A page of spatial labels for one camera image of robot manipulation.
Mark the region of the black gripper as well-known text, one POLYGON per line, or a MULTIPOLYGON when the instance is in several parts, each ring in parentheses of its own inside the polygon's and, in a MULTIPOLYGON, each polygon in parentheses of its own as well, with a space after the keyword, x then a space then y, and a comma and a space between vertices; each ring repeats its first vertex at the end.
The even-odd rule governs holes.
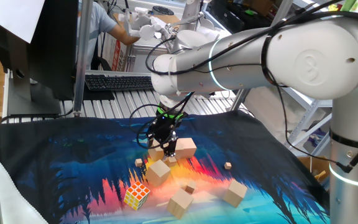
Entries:
POLYGON ((157 142, 166 142, 163 144, 164 155, 174 157, 178 139, 176 128, 179 125, 179 120, 174 118, 165 116, 157 118, 150 124, 149 131, 147 131, 147 145, 151 146, 154 139, 157 142))

